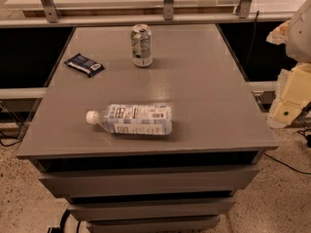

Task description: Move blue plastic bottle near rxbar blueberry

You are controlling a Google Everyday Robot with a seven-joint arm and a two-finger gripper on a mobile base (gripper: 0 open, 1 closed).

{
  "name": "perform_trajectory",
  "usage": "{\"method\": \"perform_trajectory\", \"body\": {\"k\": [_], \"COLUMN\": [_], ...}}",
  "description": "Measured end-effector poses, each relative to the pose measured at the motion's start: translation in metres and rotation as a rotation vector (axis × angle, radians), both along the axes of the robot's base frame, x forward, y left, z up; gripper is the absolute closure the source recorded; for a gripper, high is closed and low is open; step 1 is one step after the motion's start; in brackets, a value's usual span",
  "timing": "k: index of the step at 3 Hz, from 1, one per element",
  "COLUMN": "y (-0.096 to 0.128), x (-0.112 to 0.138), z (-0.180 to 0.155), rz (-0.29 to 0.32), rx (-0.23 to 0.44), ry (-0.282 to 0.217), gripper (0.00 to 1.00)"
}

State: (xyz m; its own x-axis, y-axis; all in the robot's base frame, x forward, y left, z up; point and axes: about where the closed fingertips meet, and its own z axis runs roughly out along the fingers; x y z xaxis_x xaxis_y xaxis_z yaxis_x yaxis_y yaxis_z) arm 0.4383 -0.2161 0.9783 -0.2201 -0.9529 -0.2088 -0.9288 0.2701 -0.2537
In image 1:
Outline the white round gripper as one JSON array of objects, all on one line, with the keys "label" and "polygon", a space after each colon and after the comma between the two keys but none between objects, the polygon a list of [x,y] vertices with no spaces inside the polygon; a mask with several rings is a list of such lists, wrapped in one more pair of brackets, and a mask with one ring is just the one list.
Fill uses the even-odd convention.
[{"label": "white round gripper", "polygon": [[311,64],[298,63],[291,71],[282,69],[266,122],[271,128],[289,126],[310,103]]}]

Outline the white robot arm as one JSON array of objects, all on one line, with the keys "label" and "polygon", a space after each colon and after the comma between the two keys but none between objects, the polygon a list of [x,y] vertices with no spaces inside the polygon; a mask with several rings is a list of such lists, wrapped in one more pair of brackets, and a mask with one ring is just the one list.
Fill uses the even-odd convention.
[{"label": "white robot arm", "polygon": [[284,128],[311,103],[311,0],[306,0],[290,20],[271,31],[266,41],[284,44],[286,55],[297,62],[292,70],[281,70],[267,117],[271,128]]}]

